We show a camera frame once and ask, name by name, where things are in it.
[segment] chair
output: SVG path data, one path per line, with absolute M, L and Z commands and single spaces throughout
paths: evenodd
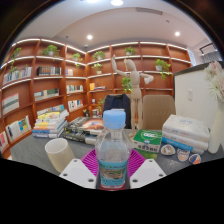
M 145 95 L 143 97 L 142 129 L 162 130 L 171 114 L 176 114 L 174 99 L 170 95 Z

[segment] green box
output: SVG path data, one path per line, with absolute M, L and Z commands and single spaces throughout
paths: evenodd
M 139 130 L 133 138 L 133 146 L 146 159 L 156 159 L 162 140 L 162 132 Z

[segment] bookshelf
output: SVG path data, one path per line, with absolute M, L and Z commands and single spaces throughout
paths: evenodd
M 59 57 L 41 55 L 42 50 L 50 44 L 55 45 L 60 50 Z M 0 70 L 1 101 L 10 95 L 19 93 L 19 108 L 3 115 L 1 105 L 0 131 L 4 131 L 8 124 L 22 119 L 26 115 L 29 115 L 30 124 L 33 128 L 37 118 L 37 111 L 60 104 L 63 104 L 65 109 L 69 111 L 68 101 L 78 99 L 83 101 L 83 106 L 70 111 L 67 121 L 83 116 L 84 109 L 89 109 L 92 116 L 92 110 L 98 106 L 99 99 L 108 94 L 123 93 L 121 83 L 123 77 L 113 73 L 112 56 L 116 55 L 117 69 L 129 73 L 126 71 L 124 59 L 127 58 L 125 48 L 130 46 L 135 49 L 135 55 L 129 58 L 135 63 L 137 71 L 154 77 L 154 81 L 148 85 L 144 83 L 144 78 L 140 78 L 142 96 L 147 94 L 168 94 L 173 96 L 173 73 L 192 66 L 188 51 L 185 48 L 167 43 L 136 41 L 102 46 L 84 52 L 75 46 L 53 40 L 35 37 L 23 39 L 13 44 L 9 49 Z M 17 47 L 22 49 L 19 56 L 15 58 L 14 66 L 18 70 L 24 69 L 25 66 L 32 67 L 31 76 L 12 80 L 3 85 L 3 76 L 10 72 L 10 56 Z M 103 51 L 105 58 L 95 61 L 92 56 L 97 51 Z M 76 62 L 72 59 L 72 55 L 75 53 L 80 54 L 81 61 Z M 155 69 L 154 63 L 158 58 L 171 64 L 170 75 L 166 76 L 165 80 L 161 79 L 160 73 Z M 102 74 L 97 74 L 96 70 L 92 68 L 95 63 L 103 65 Z M 37 68 L 39 66 L 61 67 L 61 75 L 38 76 Z M 73 71 L 72 76 L 67 75 L 68 69 Z M 105 89 L 90 90 L 90 83 L 105 86 Z M 83 92 L 67 93 L 67 85 L 82 85 Z M 59 89 L 59 96 L 35 101 L 34 93 L 53 88 Z M 10 148 L 30 134 L 32 134 L 32 131 L 24 133 L 13 142 L 8 141 L 9 144 L 2 150 L 3 157 L 7 158 L 10 155 Z

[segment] cup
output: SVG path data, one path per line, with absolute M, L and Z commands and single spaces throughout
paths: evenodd
M 49 141 L 45 145 L 45 151 L 52 165 L 59 173 L 75 158 L 68 141 L 64 138 Z

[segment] book spine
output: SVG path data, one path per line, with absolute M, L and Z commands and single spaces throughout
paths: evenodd
M 166 125 L 163 125 L 163 128 L 162 128 L 162 131 L 166 131 L 166 132 L 169 132 L 169 133 L 172 133 L 172 134 L 175 134 L 175 135 L 180 135 L 180 136 L 183 136 L 183 137 L 186 137 L 186 138 L 192 138 L 192 139 L 195 139 L 195 140 L 199 140 L 199 141 L 203 141 L 203 142 L 208 142 L 209 141 L 209 138 L 201 135 L 201 134 L 197 134 L 197 133 L 191 133 L 191 132 L 188 132 L 186 130 L 181 130 L 179 128 L 174 128 L 174 127 L 171 127 L 171 126 L 166 126 Z
M 197 148 L 197 149 L 201 149 L 201 150 L 207 150 L 208 149 L 208 143 L 206 142 L 202 142 L 202 141 L 198 141 L 195 139 L 190 139 L 190 138 L 186 138 L 180 135 L 174 135 L 171 134 L 169 132 L 162 132 L 162 137 L 167 138 L 167 139 L 171 139 L 173 141 L 185 144 L 185 145 L 189 145 L 193 148 Z

